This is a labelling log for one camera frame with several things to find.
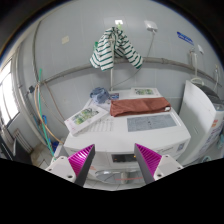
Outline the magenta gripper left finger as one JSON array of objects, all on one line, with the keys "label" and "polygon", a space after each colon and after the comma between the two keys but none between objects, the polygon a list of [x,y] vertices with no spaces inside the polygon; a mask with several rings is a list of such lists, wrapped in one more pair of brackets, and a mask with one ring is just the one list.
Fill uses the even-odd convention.
[{"label": "magenta gripper left finger", "polygon": [[95,145],[92,144],[69,157],[58,157],[46,168],[46,171],[82,187],[86,181],[94,156]]}]

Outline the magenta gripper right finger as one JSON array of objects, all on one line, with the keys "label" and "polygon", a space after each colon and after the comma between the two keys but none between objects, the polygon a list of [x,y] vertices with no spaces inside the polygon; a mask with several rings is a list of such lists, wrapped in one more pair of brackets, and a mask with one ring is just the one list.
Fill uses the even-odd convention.
[{"label": "magenta gripper right finger", "polygon": [[140,144],[135,144],[134,154],[146,184],[164,178],[183,168],[170,155],[160,155]]}]

